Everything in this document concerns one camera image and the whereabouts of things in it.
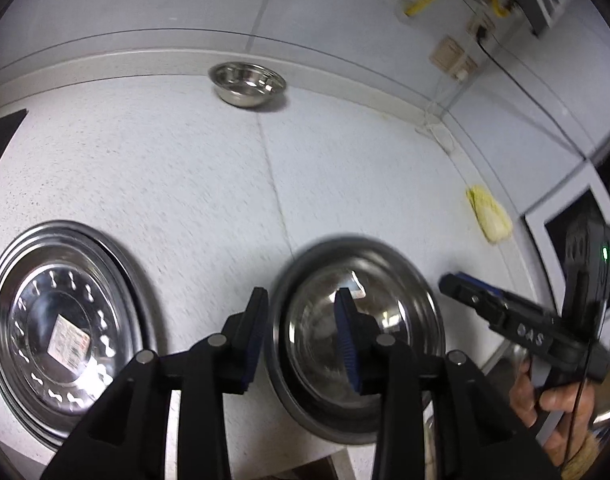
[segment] white label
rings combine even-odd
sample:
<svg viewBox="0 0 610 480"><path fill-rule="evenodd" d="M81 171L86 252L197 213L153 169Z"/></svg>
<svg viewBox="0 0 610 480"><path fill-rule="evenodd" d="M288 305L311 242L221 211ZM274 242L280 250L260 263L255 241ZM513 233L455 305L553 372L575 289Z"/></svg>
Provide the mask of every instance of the white label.
<svg viewBox="0 0 610 480"><path fill-rule="evenodd" d="M76 373L85 358L89 346L89 336L76 325L58 314L51 331L47 353L70 372Z"/></svg>

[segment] speckled countertop surface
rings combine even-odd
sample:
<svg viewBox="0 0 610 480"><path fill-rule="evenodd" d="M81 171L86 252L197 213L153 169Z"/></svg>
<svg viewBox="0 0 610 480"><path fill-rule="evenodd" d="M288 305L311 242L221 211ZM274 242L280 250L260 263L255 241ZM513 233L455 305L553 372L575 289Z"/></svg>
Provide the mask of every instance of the speckled countertop surface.
<svg viewBox="0 0 610 480"><path fill-rule="evenodd" d="M465 270L515 288L466 200L476 174L469 160L370 108L293 88L278 111L239 110L202 76L89 82L5 112L23 107L29 113L0 160L0 254L49 219L105 232L146 273L168 352L219 330L253 286L269 288L294 251L330 234L383 239L433 285ZM443 298L439 306L448 349L485 362L500 338L472 313ZM340 449L291 420L262 364L245 396L226 396L225 412L236 478ZM50 459L1 396L0 440Z"/></svg>

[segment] large metal bowl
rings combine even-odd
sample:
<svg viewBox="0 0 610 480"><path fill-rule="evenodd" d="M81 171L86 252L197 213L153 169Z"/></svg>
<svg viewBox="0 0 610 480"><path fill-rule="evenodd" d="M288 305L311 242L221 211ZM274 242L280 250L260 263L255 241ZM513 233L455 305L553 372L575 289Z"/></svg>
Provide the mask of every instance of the large metal bowl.
<svg viewBox="0 0 610 480"><path fill-rule="evenodd" d="M224 102L239 108L265 104L287 88L285 79L260 65L229 61L210 68L216 93Z"/></svg>
<svg viewBox="0 0 610 480"><path fill-rule="evenodd" d="M0 391L55 449L142 348L155 349L133 267L88 226L37 225L0 257Z"/></svg>
<svg viewBox="0 0 610 480"><path fill-rule="evenodd" d="M336 351L333 301L343 286L384 333L418 352L445 354L443 323L416 267L368 238L317 244L275 282L265 358L278 397L301 426L319 437L340 444L370 444L379 426L379 396L354 392Z"/></svg>

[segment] human hand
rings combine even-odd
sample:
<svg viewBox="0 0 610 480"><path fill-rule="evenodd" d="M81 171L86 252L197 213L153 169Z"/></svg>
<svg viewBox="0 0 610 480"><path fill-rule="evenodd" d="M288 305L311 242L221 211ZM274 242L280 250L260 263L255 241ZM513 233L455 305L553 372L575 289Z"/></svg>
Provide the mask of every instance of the human hand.
<svg viewBox="0 0 610 480"><path fill-rule="evenodd" d="M514 386L509 391L509 404L516 412L516 415L523 421L528 428L536 422L536 399L534 398L534 387L528 376L530 362L524 361L519 369L519 374L514 381ZM539 404L543 410L553 412L562 410L565 413L560 419L552 435L545 442L543 449L549 455L550 460L555 466L562 464L565 456L565 448L570 432L572 421L572 410L579 383L568 384L552 388L541 394ZM570 446L570 458L572 458L583 445L583 441L588 433L589 420L594 410L594 386L586 383L583 387L578 410L572 430L572 445Z"/></svg>

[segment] metal bolt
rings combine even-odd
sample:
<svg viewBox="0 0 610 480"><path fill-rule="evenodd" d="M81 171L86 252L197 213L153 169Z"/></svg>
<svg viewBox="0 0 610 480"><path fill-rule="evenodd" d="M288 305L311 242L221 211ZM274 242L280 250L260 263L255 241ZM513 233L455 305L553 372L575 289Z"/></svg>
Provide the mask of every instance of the metal bolt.
<svg viewBox="0 0 610 480"><path fill-rule="evenodd" d="M394 343L396 343L396 339L394 339L394 336L389 334L381 334L377 336L376 342L381 346L392 346Z"/></svg>
<svg viewBox="0 0 610 480"><path fill-rule="evenodd" d="M223 346L227 342L227 338L223 334L212 334L207 338L207 344L213 347Z"/></svg>
<svg viewBox="0 0 610 480"><path fill-rule="evenodd" d="M151 350L141 350L136 354L136 361L144 365L149 363L154 358L154 352Z"/></svg>
<svg viewBox="0 0 610 480"><path fill-rule="evenodd" d="M460 350L452 350L447 354L447 358L454 364L461 366L467 361L467 356Z"/></svg>

